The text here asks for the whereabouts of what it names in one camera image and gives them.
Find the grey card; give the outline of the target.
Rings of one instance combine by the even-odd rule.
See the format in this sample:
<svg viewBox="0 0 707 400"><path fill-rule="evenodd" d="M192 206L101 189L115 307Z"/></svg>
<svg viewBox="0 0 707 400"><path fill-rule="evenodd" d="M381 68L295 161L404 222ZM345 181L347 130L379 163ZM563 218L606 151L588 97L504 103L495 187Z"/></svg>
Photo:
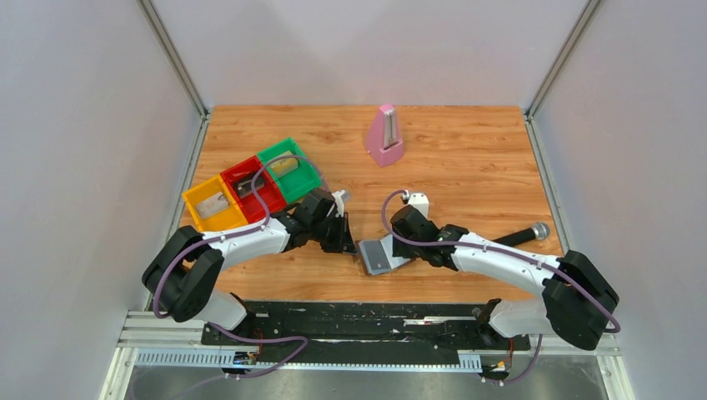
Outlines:
<svg viewBox="0 0 707 400"><path fill-rule="evenodd" d="M388 255L380 240L359 243L361 258L368 275L380 275L391 271Z"/></svg>

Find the brown leather card holder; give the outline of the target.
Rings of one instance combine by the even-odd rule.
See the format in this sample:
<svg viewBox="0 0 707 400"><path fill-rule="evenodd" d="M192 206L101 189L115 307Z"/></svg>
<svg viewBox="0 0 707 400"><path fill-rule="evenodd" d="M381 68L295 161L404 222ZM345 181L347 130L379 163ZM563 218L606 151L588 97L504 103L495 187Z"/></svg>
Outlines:
<svg viewBox="0 0 707 400"><path fill-rule="evenodd" d="M364 272L369 276L391 273L397 268L410 264L413 260L394 256L394 238L386 235L378 240L362 240L357 244Z"/></svg>

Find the black card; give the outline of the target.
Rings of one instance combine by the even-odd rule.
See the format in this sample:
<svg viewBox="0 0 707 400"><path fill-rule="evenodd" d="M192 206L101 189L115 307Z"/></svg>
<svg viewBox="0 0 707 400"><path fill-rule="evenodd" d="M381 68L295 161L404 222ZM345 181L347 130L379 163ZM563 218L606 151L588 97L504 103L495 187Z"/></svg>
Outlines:
<svg viewBox="0 0 707 400"><path fill-rule="evenodd" d="M234 191L238 198L250 196L254 191L258 191L266 184L263 176L255 177L255 174L250 174L240 178L234 185Z"/></svg>

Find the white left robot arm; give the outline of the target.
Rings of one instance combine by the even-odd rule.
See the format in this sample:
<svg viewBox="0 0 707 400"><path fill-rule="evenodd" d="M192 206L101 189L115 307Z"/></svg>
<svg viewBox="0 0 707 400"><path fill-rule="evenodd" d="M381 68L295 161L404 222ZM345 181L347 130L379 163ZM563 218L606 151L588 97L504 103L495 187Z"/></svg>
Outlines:
<svg viewBox="0 0 707 400"><path fill-rule="evenodd" d="M163 317L177 323L197 319L233 331L250 312L235 294L216 289L219 274L308 242L318 243L325 253L356 254L344 208L349 198L346 190L316 187L301 202L260 223L217 232L181 227L148 265L142 283Z"/></svg>

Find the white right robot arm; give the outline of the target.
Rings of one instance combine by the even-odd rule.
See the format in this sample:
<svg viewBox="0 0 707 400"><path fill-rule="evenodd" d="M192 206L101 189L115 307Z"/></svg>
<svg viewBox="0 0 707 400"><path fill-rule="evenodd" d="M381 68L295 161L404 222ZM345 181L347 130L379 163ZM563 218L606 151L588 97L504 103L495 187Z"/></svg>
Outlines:
<svg viewBox="0 0 707 400"><path fill-rule="evenodd" d="M433 267L491 277L534 295L533 301L494 299L481 321L498 335L555 333L576 348L594 350L604 333L617 333L619 295L581 252L562 257L492 242L453 224L437 227L407 205L390 219L393 252Z"/></svg>

